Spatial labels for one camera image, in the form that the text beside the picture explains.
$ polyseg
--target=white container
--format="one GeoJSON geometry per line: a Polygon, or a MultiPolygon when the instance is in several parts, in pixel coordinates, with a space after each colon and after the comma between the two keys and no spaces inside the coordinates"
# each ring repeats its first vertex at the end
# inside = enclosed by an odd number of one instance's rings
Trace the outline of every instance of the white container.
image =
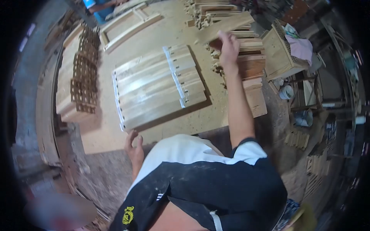
{"type": "Polygon", "coordinates": [[[294,96],[293,88],[289,85],[286,85],[279,90],[279,96],[281,99],[291,99],[294,96]]]}

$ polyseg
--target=plywood table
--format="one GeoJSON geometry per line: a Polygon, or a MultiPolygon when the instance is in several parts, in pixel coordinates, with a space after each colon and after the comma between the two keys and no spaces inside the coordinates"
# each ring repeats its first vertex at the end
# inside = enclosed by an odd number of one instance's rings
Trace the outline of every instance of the plywood table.
{"type": "MultiPolygon", "coordinates": [[[[185,25],[184,22],[189,20],[190,16],[185,14],[183,4],[176,0],[157,2],[149,5],[144,11],[148,15],[160,13],[163,19],[139,31],[111,53],[107,54],[102,50],[100,52],[98,66],[99,109],[95,117],[79,124],[86,154],[124,148],[127,134],[120,129],[120,120],[114,101],[112,71],[115,67],[162,46],[176,44],[190,46],[195,61],[201,69],[200,74],[204,81],[206,94],[209,95],[209,102],[208,106],[200,110],[184,114],[140,132],[144,138],[144,144],[157,142],[179,133],[191,135],[228,125],[228,97],[227,91],[222,85],[223,79],[211,71],[210,52],[202,45],[194,45],[198,29],[185,25]]],[[[109,31],[111,34],[108,36],[117,36],[126,29],[125,26],[116,27],[115,30],[109,31]]],[[[252,104],[254,117],[257,117],[265,114],[266,108],[261,110],[259,107],[260,99],[263,97],[262,92],[258,91],[255,94],[257,97],[253,97],[253,92],[251,92],[248,101],[252,104]]]]}

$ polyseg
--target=wooden cabinet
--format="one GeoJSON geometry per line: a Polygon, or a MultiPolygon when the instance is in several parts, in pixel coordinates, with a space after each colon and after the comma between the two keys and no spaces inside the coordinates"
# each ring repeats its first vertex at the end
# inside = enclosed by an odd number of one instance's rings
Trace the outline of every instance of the wooden cabinet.
{"type": "Polygon", "coordinates": [[[266,54],[267,80],[287,78],[304,69],[308,62],[290,55],[290,45],[285,39],[285,33],[278,20],[272,24],[272,29],[263,37],[266,54]]]}

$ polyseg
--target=hand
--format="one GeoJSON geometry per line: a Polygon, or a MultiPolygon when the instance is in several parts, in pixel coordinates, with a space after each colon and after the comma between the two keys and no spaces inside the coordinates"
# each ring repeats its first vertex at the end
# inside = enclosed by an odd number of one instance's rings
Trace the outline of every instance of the hand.
{"type": "Polygon", "coordinates": [[[132,169],[140,170],[142,163],[144,162],[144,151],[142,149],[142,136],[139,136],[138,143],[136,147],[132,146],[132,142],[134,139],[139,135],[139,133],[135,130],[130,131],[126,138],[125,143],[125,152],[127,153],[128,157],[132,162],[132,169]]]}
{"type": "Polygon", "coordinates": [[[221,66],[225,71],[237,68],[238,65],[236,62],[238,59],[240,48],[240,42],[238,41],[238,38],[231,33],[225,33],[222,31],[218,31],[218,36],[222,42],[220,56],[221,66]]]}
{"type": "Polygon", "coordinates": [[[128,0],[115,0],[115,5],[116,6],[119,6],[119,5],[121,5],[122,3],[125,3],[125,2],[127,2],[128,0]]]}

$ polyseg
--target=black and white shirt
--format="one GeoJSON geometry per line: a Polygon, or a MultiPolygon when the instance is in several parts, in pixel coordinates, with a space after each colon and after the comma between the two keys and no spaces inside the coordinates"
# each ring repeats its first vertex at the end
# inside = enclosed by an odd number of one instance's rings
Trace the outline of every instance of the black and white shirt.
{"type": "Polygon", "coordinates": [[[176,135],[145,158],[110,231],[145,231],[171,201],[211,231],[270,231],[282,215],[287,191],[254,138],[224,157],[208,140],[176,135]]]}

